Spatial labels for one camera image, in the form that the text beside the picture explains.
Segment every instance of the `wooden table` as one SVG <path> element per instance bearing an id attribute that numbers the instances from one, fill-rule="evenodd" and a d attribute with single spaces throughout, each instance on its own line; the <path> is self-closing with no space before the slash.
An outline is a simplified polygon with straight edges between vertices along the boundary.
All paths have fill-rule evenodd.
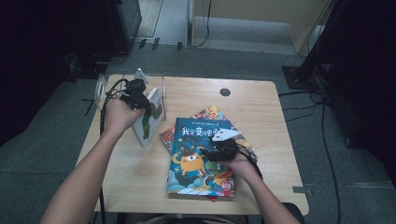
<path id="1" fill-rule="evenodd" d="M 109 86 L 122 76 L 111 76 Z M 150 85 L 162 88 L 161 77 L 149 77 Z M 170 154 L 158 134 L 175 125 L 176 117 L 188 118 L 209 105 L 217 105 L 233 125 L 254 145 L 263 180 L 281 202 L 296 204 L 308 213 L 288 129 L 276 86 L 269 81 L 166 77 L 166 121 L 146 148 L 127 130 L 117 143 L 106 172 L 103 191 L 107 212 L 168 214 L 259 215 L 260 211 L 246 182 L 235 179 L 235 197 L 230 201 L 171 198 L 166 193 Z M 231 95 L 219 91 L 227 88 Z M 97 111 L 78 162 L 99 138 Z M 100 211 L 99 203 L 95 211 Z"/>

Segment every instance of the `cable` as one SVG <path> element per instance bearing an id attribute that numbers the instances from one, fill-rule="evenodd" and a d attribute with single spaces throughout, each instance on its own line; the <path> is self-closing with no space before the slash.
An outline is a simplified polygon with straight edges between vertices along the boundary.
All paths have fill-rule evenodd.
<path id="1" fill-rule="evenodd" d="M 114 83 L 114 85 L 113 85 L 113 87 L 111 87 L 110 91 L 106 92 L 106 99 L 103 103 L 103 107 L 102 107 L 102 110 L 100 113 L 100 135 L 102 135 L 103 131 L 105 130 L 107 104 L 110 100 L 117 98 L 117 94 L 120 91 L 116 91 L 114 93 L 113 93 L 113 91 L 116 89 L 117 85 L 119 85 L 123 81 L 128 82 L 128 80 L 125 78 L 120 79 L 116 83 Z M 106 224 L 106 211 L 105 211 L 105 199 L 104 199 L 104 195 L 103 195 L 103 188 L 101 188 L 101 190 L 100 190 L 99 202 L 100 202 L 100 212 L 101 212 L 101 216 L 102 216 L 102 223 Z"/>
<path id="2" fill-rule="evenodd" d="M 339 224 L 339 223 L 341 223 L 340 195 L 338 192 L 337 178 L 335 177 L 335 171 L 334 171 L 334 167 L 332 165 L 332 158 L 330 157 L 329 149 L 327 147 L 327 142 L 326 142 L 326 138 L 325 138 L 325 134 L 324 134 L 324 111 L 325 111 L 325 108 L 326 108 L 326 104 L 323 104 L 322 119 L 321 119 L 321 132 L 322 132 L 323 144 L 326 149 L 327 158 L 329 159 L 330 168 L 332 170 L 332 181 L 334 183 L 335 198 L 337 200 L 337 224 Z"/>
<path id="3" fill-rule="evenodd" d="M 126 54 L 124 54 L 120 59 L 118 59 L 118 60 L 116 60 L 116 61 L 110 61 L 110 62 L 95 62 L 95 63 L 98 63 L 98 64 L 113 64 L 113 63 L 119 63 L 120 61 L 122 61 L 122 60 L 125 58 L 125 56 L 126 56 Z"/>
<path id="4" fill-rule="evenodd" d="M 191 46 L 192 48 L 200 48 L 204 44 L 206 44 L 207 40 L 209 40 L 209 19 L 210 19 L 210 8 L 212 8 L 212 0 L 209 1 L 209 8 L 207 10 L 207 22 L 205 24 L 205 18 L 204 18 L 204 26 L 206 27 L 206 36 L 204 40 L 202 41 L 201 44 L 196 45 L 196 46 Z"/>
<path id="5" fill-rule="evenodd" d="M 294 119 L 286 119 L 285 120 L 286 122 L 309 117 L 314 114 L 317 105 L 322 105 L 325 103 L 325 96 L 320 91 L 292 91 L 292 92 L 287 92 L 287 93 L 281 93 L 278 96 L 281 97 L 281 96 L 285 96 L 285 95 L 294 95 L 294 94 L 300 94 L 300 93 L 305 93 L 305 92 L 310 92 L 309 96 L 310 96 L 311 101 L 315 103 L 314 105 L 304 106 L 304 107 L 291 107 L 291 108 L 282 109 L 282 111 L 313 108 L 312 111 L 309 114 L 302 115 L 302 116 L 294 118 Z M 314 97 L 313 97 L 314 94 L 318 94 L 320 96 L 319 101 L 314 99 Z"/>
<path id="6" fill-rule="evenodd" d="M 248 153 L 249 155 L 247 155 L 247 154 L 245 154 L 244 152 L 241 152 L 241 150 L 235 149 L 235 148 L 233 148 L 233 147 L 223 147 L 223 148 L 227 148 L 227 149 L 236 151 L 236 152 L 238 152 L 239 154 L 241 154 L 241 155 L 243 155 L 244 157 L 246 157 L 247 160 L 250 162 L 250 164 L 253 165 L 253 167 L 254 167 L 254 169 L 256 170 L 256 172 L 257 172 L 257 174 L 259 175 L 259 177 L 262 179 L 262 172 L 260 171 L 260 168 L 259 168 L 259 166 L 257 165 L 257 156 L 256 156 L 256 154 L 253 153 L 253 155 L 254 155 L 254 157 L 253 157 L 253 156 L 252 156 L 252 153 L 251 153 L 246 147 L 244 147 L 244 146 L 242 146 L 242 145 L 240 145 L 240 144 L 238 144 L 238 146 L 243 147 L 243 148 L 247 151 L 247 153 Z"/>
<path id="7" fill-rule="evenodd" d="M 338 190 L 338 182 L 337 182 L 337 178 L 335 176 L 334 166 L 332 164 L 332 158 L 330 156 L 330 152 L 329 152 L 329 148 L 327 146 L 327 141 L 326 141 L 325 132 L 324 132 L 324 118 L 325 118 L 324 117 L 324 115 L 325 115 L 324 112 L 325 112 L 326 102 L 328 101 L 328 98 L 326 96 L 324 96 L 322 94 L 322 92 L 319 92 L 319 91 L 292 91 L 292 92 L 279 94 L 279 96 L 300 94 L 300 93 L 305 93 L 305 92 L 311 92 L 310 99 L 315 104 L 311 105 L 311 106 L 301 107 L 301 108 L 288 108 L 288 109 L 305 109 L 305 108 L 309 108 L 309 107 L 314 107 L 314 109 L 313 109 L 311 114 L 296 118 L 296 119 L 300 119 L 300 118 L 304 118 L 304 117 L 312 115 L 314 113 L 315 108 L 316 108 L 317 105 L 323 105 L 322 116 L 321 116 L 321 136 L 322 136 L 323 145 L 324 145 L 325 150 L 326 150 L 326 155 L 327 155 L 327 158 L 329 160 L 330 168 L 331 168 L 331 171 L 332 171 L 332 181 L 334 183 L 335 198 L 336 198 L 336 201 L 337 201 L 337 224 L 339 224 L 339 223 L 341 223 L 341 203 L 340 203 L 340 195 L 339 195 L 339 190 Z M 313 93 L 319 94 L 321 100 L 320 101 L 316 101 L 313 98 Z"/>

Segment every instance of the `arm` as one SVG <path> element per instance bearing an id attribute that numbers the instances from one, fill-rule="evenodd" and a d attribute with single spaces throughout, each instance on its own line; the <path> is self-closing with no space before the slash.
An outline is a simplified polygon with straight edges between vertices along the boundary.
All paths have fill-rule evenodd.
<path id="1" fill-rule="evenodd" d="M 123 101 L 107 105 L 106 127 L 52 197 L 41 223 L 88 223 L 97 203 L 114 146 L 144 110 L 131 110 Z"/>
<path id="2" fill-rule="evenodd" d="M 248 154 L 244 148 L 240 147 L 240 149 Z M 230 167 L 250 186 L 265 223 L 299 223 L 262 181 L 244 156 L 238 153 L 233 161 L 223 162 L 223 164 Z"/>

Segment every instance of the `book cover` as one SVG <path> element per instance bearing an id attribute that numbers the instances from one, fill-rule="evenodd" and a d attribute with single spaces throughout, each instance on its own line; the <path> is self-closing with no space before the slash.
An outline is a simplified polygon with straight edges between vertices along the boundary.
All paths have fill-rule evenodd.
<path id="1" fill-rule="evenodd" d="M 219 108 L 216 105 L 211 105 L 207 107 L 206 109 L 198 112 L 197 114 L 192 116 L 193 119 L 215 119 L 215 120 L 228 120 L 223 112 L 219 110 Z M 174 143 L 174 135 L 175 135 L 175 126 L 169 128 L 163 133 L 160 133 L 160 139 L 165 145 L 166 149 L 171 153 L 172 152 L 172 146 Z M 253 146 L 249 143 L 249 141 L 244 137 L 244 135 L 239 134 L 235 138 L 236 143 L 239 145 L 242 145 L 246 148 L 249 148 L 251 150 L 253 149 Z"/>
<path id="2" fill-rule="evenodd" d="M 168 176 L 170 194 L 233 197 L 233 171 L 209 161 L 200 149 L 213 150 L 209 137 L 231 129 L 228 120 L 177 118 Z"/>
<path id="3" fill-rule="evenodd" d="M 158 88 L 152 89 L 148 95 L 148 100 L 151 111 L 140 116 L 132 126 L 142 147 L 146 147 L 149 144 L 164 114 L 163 97 L 160 95 Z"/>

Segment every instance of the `hand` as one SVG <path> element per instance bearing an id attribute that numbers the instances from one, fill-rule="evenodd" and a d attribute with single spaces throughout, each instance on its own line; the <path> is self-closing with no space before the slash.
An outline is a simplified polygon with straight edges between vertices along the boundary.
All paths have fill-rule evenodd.
<path id="1" fill-rule="evenodd" d="M 239 150 L 242 153 L 249 155 L 247 150 L 244 149 L 243 147 L 239 147 Z M 222 162 L 220 162 L 220 164 L 229 167 L 231 170 L 233 170 L 233 172 L 236 175 L 241 176 L 245 180 L 246 180 L 246 178 L 257 174 L 253 165 L 250 164 L 248 159 L 245 156 L 241 155 L 240 153 L 237 153 L 235 158 L 232 161 L 222 161 Z"/>
<path id="2" fill-rule="evenodd" d="M 132 110 L 122 100 L 112 100 L 106 106 L 105 131 L 123 134 L 144 113 L 145 109 Z"/>

